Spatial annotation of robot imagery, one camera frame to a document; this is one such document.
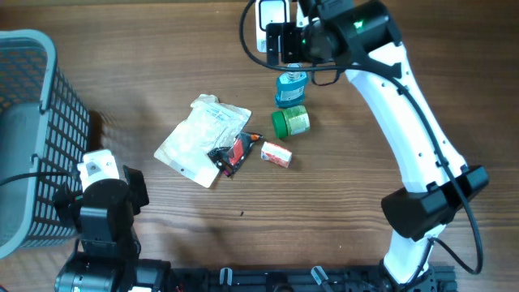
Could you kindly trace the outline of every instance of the green light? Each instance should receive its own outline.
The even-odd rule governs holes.
[[[364,25],[364,20],[359,20],[359,21],[354,22],[354,26],[356,29],[362,28],[363,25]]]

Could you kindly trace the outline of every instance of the small box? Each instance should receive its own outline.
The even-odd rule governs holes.
[[[261,159],[288,168],[292,160],[292,152],[281,146],[265,142],[261,148]]]

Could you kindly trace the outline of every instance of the wood grain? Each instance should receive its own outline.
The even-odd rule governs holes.
[[[219,2],[244,2],[245,0],[222,0]],[[2,0],[0,6],[65,6],[140,3],[206,3],[212,0]]]
[[[388,0],[414,73],[444,132],[491,185],[472,203],[486,252],[483,273],[457,268],[460,291],[519,285],[519,5],[483,0]],[[135,219],[142,258],[175,267],[311,267],[376,264],[391,229],[380,200],[401,187],[397,163],[358,92],[307,89],[312,129],[275,139],[276,72],[255,65],[238,42],[243,3],[0,9],[0,29],[49,34],[58,64],[103,118],[102,143],[119,165],[144,172],[150,205]],[[254,44],[254,20],[247,35]],[[260,160],[204,189],[153,158],[200,93],[252,110],[246,130],[294,152],[288,170]],[[474,265],[465,214],[442,234]],[[51,291],[71,246],[19,250],[0,260],[9,291]],[[432,261],[455,264],[444,251]]]

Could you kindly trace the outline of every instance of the wire mesh basket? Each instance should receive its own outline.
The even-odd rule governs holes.
[[[0,179],[68,171],[88,149],[90,115],[57,66],[42,32],[0,32]],[[70,177],[28,178],[0,187],[0,259],[18,247],[55,246],[75,236],[52,205]]]

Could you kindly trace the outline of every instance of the blue and white bottle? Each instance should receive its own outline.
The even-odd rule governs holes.
[[[289,64],[288,68],[301,68],[301,64]],[[286,109],[301,105],[308,83],[306,72],[285,72],[277,78],[276,106]]]

